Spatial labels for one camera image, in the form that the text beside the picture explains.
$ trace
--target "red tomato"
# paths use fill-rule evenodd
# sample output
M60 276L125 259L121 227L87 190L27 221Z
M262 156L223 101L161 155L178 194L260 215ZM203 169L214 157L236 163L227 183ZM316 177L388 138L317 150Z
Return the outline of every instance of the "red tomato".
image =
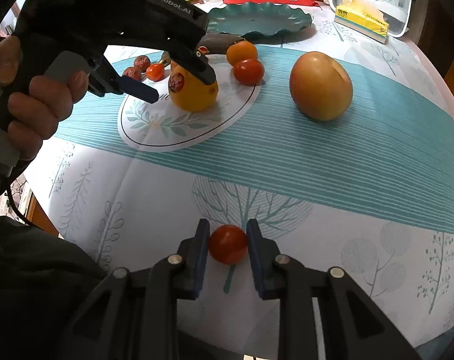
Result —
M260 82L265 69L256 59L244 59L233 67L233 76L243 85L255 85Z
M160 81L164 78L165 68L163 64L151 64L145 71L145 76L150 81Z
M247 236L238 226L220 226L210 236L209 252L222 264L237 264L247 253Z

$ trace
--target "human hand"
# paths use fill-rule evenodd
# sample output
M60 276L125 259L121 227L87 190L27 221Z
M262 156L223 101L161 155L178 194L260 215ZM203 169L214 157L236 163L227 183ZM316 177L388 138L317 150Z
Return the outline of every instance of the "human hand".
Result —
M14 81L19 68L20 41L10 36L0 42L0 85ZM67 85L44 76L35 76L29 95L14 92L7 109L17 120L10 122L7 136L21 152L21 159L33 159L45 139L57 131L58 123L72 113L73 105L84 97L89 83L83 71L72 74Z

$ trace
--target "fruit sticker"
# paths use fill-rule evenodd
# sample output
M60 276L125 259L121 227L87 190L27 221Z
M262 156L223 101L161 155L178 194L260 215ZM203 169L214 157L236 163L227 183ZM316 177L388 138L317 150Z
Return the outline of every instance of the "fruit sticker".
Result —
M168 81L168 87L173 93L180 92L184 87L185 78L181 73L175 73L173 76L170 76Z

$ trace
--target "apple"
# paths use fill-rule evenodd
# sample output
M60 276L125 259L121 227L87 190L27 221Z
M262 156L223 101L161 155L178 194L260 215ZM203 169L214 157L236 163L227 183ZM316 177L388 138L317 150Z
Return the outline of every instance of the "apple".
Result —
M290 95L300 112L332 120L352 102L352 81L335 59L318 51L303 54L290 73Z

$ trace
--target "green plate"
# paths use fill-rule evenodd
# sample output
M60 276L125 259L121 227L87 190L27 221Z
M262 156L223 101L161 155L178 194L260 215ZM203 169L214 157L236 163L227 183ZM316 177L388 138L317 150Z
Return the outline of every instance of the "green plate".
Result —
M250 41L298 32L310 27L312 17L286 4L228 4L209 12L207 31L240 35Z

